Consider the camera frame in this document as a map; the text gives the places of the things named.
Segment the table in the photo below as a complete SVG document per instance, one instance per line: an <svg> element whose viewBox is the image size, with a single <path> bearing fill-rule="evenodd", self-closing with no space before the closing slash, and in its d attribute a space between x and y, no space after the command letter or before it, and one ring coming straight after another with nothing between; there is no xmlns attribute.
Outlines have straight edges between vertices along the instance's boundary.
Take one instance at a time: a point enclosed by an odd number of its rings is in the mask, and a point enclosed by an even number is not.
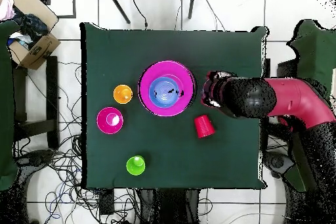
<svg viewBox="0 0 336 224"><path fill-rule="evenodd" d="M259 174L259 120L235 120L201 104L201 90L210 70L226 70L260 77L266 28L254 32L181 32L101 30L81 24L82 62L87 72L83 86L83 184L87 188L237 188L262 189ZM195 76L197 95L183 113L162 118L140 103L137 83L141 73L161 60L175 60ZM127 104L113 99L113 90L126 84L133 90ZM115 135L96 126L101 109L113 106L124 117ZM194 118L207 114L216 133L198 139ZM126 170L127 160L141 154L142 175Z"/></svg>

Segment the upside-down red cup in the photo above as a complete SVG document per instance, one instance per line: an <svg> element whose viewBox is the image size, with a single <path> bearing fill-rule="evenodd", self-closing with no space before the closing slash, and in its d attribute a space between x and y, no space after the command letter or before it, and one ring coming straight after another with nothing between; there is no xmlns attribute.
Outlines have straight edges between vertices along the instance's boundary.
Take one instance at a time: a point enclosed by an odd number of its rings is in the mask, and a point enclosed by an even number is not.
<svg viewBox="0 0 336 224"><path fill-rule="evenodd" d="M215 133L215 129L211 124L207 115L202 115L200 117L195 118L195 126L198 138L203 138L205 136L211 135Z"/></svg>

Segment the blue cup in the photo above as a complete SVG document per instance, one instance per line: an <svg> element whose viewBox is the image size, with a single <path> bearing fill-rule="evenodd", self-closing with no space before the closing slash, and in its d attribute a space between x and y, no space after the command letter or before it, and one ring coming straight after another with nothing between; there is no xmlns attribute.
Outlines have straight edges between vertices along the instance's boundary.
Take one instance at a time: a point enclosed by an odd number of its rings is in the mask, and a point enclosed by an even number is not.
<svg viewBox="0 0 336 224"><path fill-rule="evenodd" d="M149 88L150 100L160 108L169 108L179 99L179 87L169 77L155 79Z"/></svg>

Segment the cloth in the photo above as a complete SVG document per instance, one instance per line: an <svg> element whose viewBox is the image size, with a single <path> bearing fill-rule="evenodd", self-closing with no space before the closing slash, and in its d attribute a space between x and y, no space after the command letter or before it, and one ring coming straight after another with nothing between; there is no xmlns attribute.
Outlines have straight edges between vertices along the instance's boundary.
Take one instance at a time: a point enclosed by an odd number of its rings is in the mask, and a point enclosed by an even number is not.
<svg viewBox="0 0 336 224"><path fill-rule="evenodd" d="M33 42L28 44L29 50L41 39L48 35L49 30L45 23L34 14L24 14L14 6L16 15L13 20L20 25L20 32L23 35L29 35Z"/></svg>
<svg viewBox="0 0 336 224"><path fill-rule="evenodd" d="M307 80L329 101L336 68L336 31L323 29L310 19L295 29L290 45L298 52L297 77Z"/></svg>
<svg viewBox="0 0 336 224"><path fill-rule="evenodd" d="M8 39L7 46L11 45L14 41L15 41L15 39Z"/></svg>
<svg viewBox="0 0 336 224"><path fill-rule="evenodd" d="M32 43L32 39L30 38L29 35L22 35L20 32L16 32L10 35L11 39L19 39L24 41L25 43Z"/></svg>
<svg viewBox="0 0 336 224"><path fill-rule="evenodd" d="M101 30L88 23L81 29L86 52L87 122L83 186L89 188L223 188L262 189L259 172L259 120L235 120L201 103L201 91L211 70L239 76L262 74L262 40L255 32ZM137 94L138 79L151 64L175 60L194 74L196 99L181 114L158 117L147 111ZM113 99L113 90L126 84L133 90L127 104ZM100 110L117 108L123 127L114 135L96 124ZM194 118L207 114L216 133L199 139ZM127 160L140 154L144 173L132 176Z"/></svg>
<svg viewBox="0 0 336 224"><path fill-rule="evenodd" d="M0 190L8 189L14 182L18 166L13 160L14 95L11 54L7 48L9 36L18 31L12 20L0 22Z"/></svg>
<svg viewBox="0 0 336 224"><path fill-rule="evenodd" d="M13 10L14 0L2 0L0 4L0 20L12 19L14 16Z"/></svg>

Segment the white tile floor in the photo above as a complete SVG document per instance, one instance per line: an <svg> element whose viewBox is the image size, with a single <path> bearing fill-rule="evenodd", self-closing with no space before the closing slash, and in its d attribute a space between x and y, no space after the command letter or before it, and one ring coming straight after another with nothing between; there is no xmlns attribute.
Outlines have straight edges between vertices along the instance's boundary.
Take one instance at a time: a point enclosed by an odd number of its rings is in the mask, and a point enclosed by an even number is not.
<svg viewBox="0 0 336 224"><path fill-rule="evenodd" d="M61 40L61 45L53 53L58 57L59 86L68 94L68 99L63 91L60 93L60 133L61 140L71 134L81 133L80 126L70 124L66 128L65 122L72 121L72 115L67 109L75 104L81 95L81 85L75 78L75 70L81 62L80 50L80 22L91 22L106 29L144 29L144 20L139 15L132 0L118 0L123 7L131 24L126 24L112 0L76 0L76 18L61 18L52 30L52 34ZM277 63L295 57L295 53L285 44L293 35L293 30L300 19L313 18L325 28L336 25L335 6L330 5L330 0L209 0L213 10L228 31L251 31L255 26L267 26L270 30L268 43L266 44L267 57L271 59L271 75L275 76ZM147 18L148 29L174 30L177 10L180 0L136 0L139 9ZM53 1L54 8L59 9L57 0ZM192 19L188 16L189 0L183 0L183 30L214 30L215 21L205 0L195 0ZM180 12L177 20L177 30L180 30ZM30 76L38 87L45 93L45 65L38 71L29 71ZM28 86L28 119L45 119L45 99L37 91L30 79ZM73 112L81 115L81 101L79 100ZM71 147L68 142L62 146L63 151ZM47 148L45 135L32 137L28 150ZM285 192L281 181L272 178L270 172L263 168L262 178L268 187L258 190L219 190L209 189L208 197L213 202L212 211L200 216L201 224L281 224L285 212ZM45 168L36 173L30 182L28 189L28 211L31 218L37 218L45 222L49 212L45 207L45 197L50 191L55 191L61 180L57 174ZM116 196L125 194L125 190L118 189ZM117 202L119 208L124 208L126 197ZM47 199L47 207L53 201ZM63 220L71 213L74 203L61 204L58 214L62 214ZM206 209L204 202L199 204L199 213ZM129 212L127 219L132 221L134 215ZM62 218L51 218L48 224L63 224ZM69 217L66 224L98 224L90 212L84 208L76 208L73 212L73 220Z"/></svg>

